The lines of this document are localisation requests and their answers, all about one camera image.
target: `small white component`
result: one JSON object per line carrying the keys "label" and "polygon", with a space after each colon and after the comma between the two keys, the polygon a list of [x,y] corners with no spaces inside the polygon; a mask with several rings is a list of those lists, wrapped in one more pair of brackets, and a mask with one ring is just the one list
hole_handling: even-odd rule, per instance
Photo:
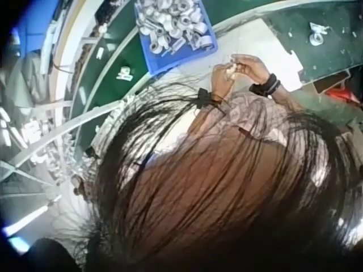
{"label": "small white component", "polygon": [[154,12],[154,16],[153,16],[154,20],[160,24],[163,24],[166,20],[166,16],[164,13],[159,12],[159,11],[155,11]]}
{"label": "small white component", "polygon": [[185,12],[182,12],[181,14],[184,16],[190,16],[191,13],[193,13],[195,11],[194,7],[191,7],[190,9],[186,10]]}
{"label": "small white component", "polygon": [[191,5],[188,0],[180,0],[180,2],[178,3],[178,10],[180,12],[185,12],[189,10],[193,5],[194,3],[192,3]]}
{"label": "small white component", "polygon": [[199,22],[193,25],[193,29],[195,32],[199,33],[200,35],[204,35],[208,30],[208,26],[203,22]]}
{"label": "small white component", "polygon": [[103,52],[104,52],[104,48],[103,47],[100,47],[97,51],[97,55],[96,55],[96,59],[97,60],[100,60],[102,58],[102,55],[103,55]]}
{"label": "small white component", "polygon": [[325,27],[325,26],[322,26],[322,25],[319,25],[319,24],[314,24],[312,22],[310,22],[310,29],[315,32],[315,33],[320,33],[320,34],[328,34],[327,30],[329,29],[330,27]]}
{"label": "small white component", "polygon": [[191,13],[191,19],[193,23],[199,23],[201,21],[203,21],[203,14],[200,10],[200,8],[196,8],[195,11],[193,13]]}
{"label": "small white component", "polygon": [[231,78],[233,76],[233,74],[236,73],[236,70],[237,70],[237,64],[234,63],[234,64],[232,64],[232,66],[230,68],[228,68],[226,70],[227,78]]}
{"label": "small white component", "polygon": [[211,36],[203,36],[198,39],[198,44],[202,48],[209,48],[213,46],[212,37]]}
{"label": "small white component", "polygon": [[177,27],[180,30],[186,30],[192,24],[192,21],[187,16],[181,16],[178,20]]}
{"label": "small white component", "polygon": [[155,33],[158,37],[163,36],[165,34],[165,30],[163,28],[158,28],[155,30]]}
{"label": "small white component", "polygon": [[98,32],[100,32],[100,34],[105,34],[107,32],[107,23],[100,25],[100,27],[98,28]]}
{"label": "small white component", "polygon": [[318,46],[320,44],[323,44],[323,42],[324,42],[324,38],[320,33],[311,34],[309,37],[309,40],[313,46]]}
{"label": "small white component", "polygon": [[172,5],[172,0],[158,0],[158,9],[166,10],[169,9]]}
{"label": "small white component", "polygon": [[124,75],[124,74],[119,73],[117,75],[116,79],[118,79],[118,80],[125,80],[125,81],[131,81],[133,79],[133,76],[132,75]]}
{"label": "small white component", "polygon": [[140,3],[135,3],[135,9],[136,9],[137,17],[141,21],[145,21],[146,18],[145,18],[145,14],[143,13],[141,4]]}
{"label": "small white component", "polygon": [[158,35],[157,35],[157,33],[155,31],[151,31],[151,33],[150,33],[150,41],[152,43],[158,41]]}
{"label": "small white component", "polygon": [[180,15],[180,10],[178,9],[177,5],[172,5],[169,9],[168,12],[171,16],[179,16]]}
{"label": "small white component", "polygon": [[187,40],[184,37],[179,38],[173,45],[172,45],[172,55],[175,54],[180,48],[187,43]]}
{"label": "small white component", "polygon": [[153,6],[149,6],[145,9],[146,16],[152,16],[154,14],[155,8]]}
{"label": "small white component", "polygon": [[128,66],[121,67],[120,74],[122,74],[122,75],[129,75],[130,72],[131,72],[130,67],[128,67]]}
{"label": "small white component", "polygon": [[180,37],[182,37],[183,35],[183,31],[181,31],[180,29],[173,29],[172,31],[169,31],[169,35],[172,37],[172,38],[175,38],[175,39],[179,39]]}
{"label": "small white component", "polygon": [[153,54],[160,54],[163,50],[163,47],[160,46],[157,42],[152,42],[150,44],[150,51],[153,53]]}
{"label": "small white component", "polygon": [[166,50],[169,49],[170,38],[167,35],[158,37],[158,44],[164,47]]}
{"label": "small white component", "polygon": [[166,31],[172,31],[173,29],[177,28],[178,20],[176,20],[175,18],[173,18],[172,20],[167,20],[164,22],[163,26]]}
{"label": "small white component", "polygon": [[140,27],[139,30],[140,30],[141,34],[143,34],[145,36],[150,35],[151,32],[152,32],[152,30],[149,27],[146,27],[146,26]]}
{"label": "small white component", "polygon": [[142,1],[143,7],[149,7],[149,6],[152,6],[153,4],[154,4],[154,0],[143,0]]}

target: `finger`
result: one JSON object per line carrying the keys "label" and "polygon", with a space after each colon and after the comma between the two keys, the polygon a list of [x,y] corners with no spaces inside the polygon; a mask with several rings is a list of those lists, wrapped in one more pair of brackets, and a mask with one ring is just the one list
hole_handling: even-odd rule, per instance
{"label": "finger", "polygon": [[260,59],[252,56],[252,55],[246,55],[246,54],[233,54],[232,60],[236,63],[242,63],[245,65],[252,65],[253,63],[259,62]]}
{"label": "finger", "polygon": [[227,63],[227,64],[218,64],[218,65],[215,65],[215,67],[213,68],[213,71],[216,71],[216,70],[222,70],[222,69],[228,69],[232,66],[233,64],[232,63]]}

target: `blue bin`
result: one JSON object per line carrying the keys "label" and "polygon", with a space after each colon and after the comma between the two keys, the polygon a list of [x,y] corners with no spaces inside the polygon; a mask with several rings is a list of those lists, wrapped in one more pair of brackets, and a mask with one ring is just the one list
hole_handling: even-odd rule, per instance
{"label": "blue bin", "polygon": [[[174,68],[175,66],[181,65],[188,61],[206,57],[215,53],[218,50],[216,34],[213,31],[212,25],[201,0],[199,1],[199,7],[204,17],[203,22],[208,26],[208,31],[205,35],[209,35],[212,37],[213,47],[209,50],[197,49],[193,51],[190,45],[185,44],[174,55],[167,53],[164,57],[161,57],[164,51],[158,55],[153,54],[149,49],[151,43],[150,36],[145,36],[140,33],[143,55],[145,56],[147,69],[149,70],[151,76],[160,74],[161,72],[167,71],[171,68]],[[176,39],[172,38],[171,44],[173,44],[175,41]]]}

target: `black wristband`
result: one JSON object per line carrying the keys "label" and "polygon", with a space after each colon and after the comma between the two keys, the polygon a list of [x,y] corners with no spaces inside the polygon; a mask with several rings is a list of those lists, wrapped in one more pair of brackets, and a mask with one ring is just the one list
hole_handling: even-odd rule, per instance
{"label": "black wristband", "polygon": [[267,97],[272,95],[281,85],[281,82],[277,80],[275,74],[271,74],[266,83],[259,85],[259,84],[252,84],[250,87],[250,91],[254,94]]}

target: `light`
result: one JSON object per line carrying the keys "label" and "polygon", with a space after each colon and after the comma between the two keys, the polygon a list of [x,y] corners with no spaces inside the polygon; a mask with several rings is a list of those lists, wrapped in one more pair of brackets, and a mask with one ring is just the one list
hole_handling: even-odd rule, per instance
{"label": "light", "polygon": [[3,107],[0,107],[0,115],[2,116],[2,118],[6,121],[6,122],[10,122],[10,117],[9,115],[7,115],[7,112],[4,110]]}
{"label": "light", "polygon": [[27,252],[30,248],[30,246],[27,244],[27,242],[25,242],[20,237],[10,238],[9,243],[20,254]]}
{"label": "light", "polygon": [[6,128],[6,121],[4,119],[0,119],[0,128],[2,129]]}
{"label": "light", "polygon": [[20,135],[20,133],[18,132],[18,130],[15,127],[13,127],[13,126],[10,127],[10,130],[13,133],[14,137],[16,138],[16,140],[20,143],[20,145],[23,148],[28,148],[28,145],[25,143],[23,137]]}
{"label": "light", "polygon": [[15,224],[3,228],[2,231],[6,235],[6,237],[10,237],[11,235],[17,233],[22,228],[24,228],[27,224],[34,221],[36,218],[38,218],[40,215],[42,215],[46,211],[48,211],[47,205],[40,207],[39,209],[35,210],[34,212],[21,218],[21,220],[17,221]]}
{"label": "light", "polygon": [[7,129],[1,129],[1,132],[2,132],[2,136],[4,138],[4,141],[5,141],[5,145],[11,146],[11,139],[10,139],[9,131]]}
{"label": "light", "polygon": [[86,99],[85,88],[80,87],[78,92],[79,92],[79,97],[81,98],[82,105],[86,105],[87,99]]}

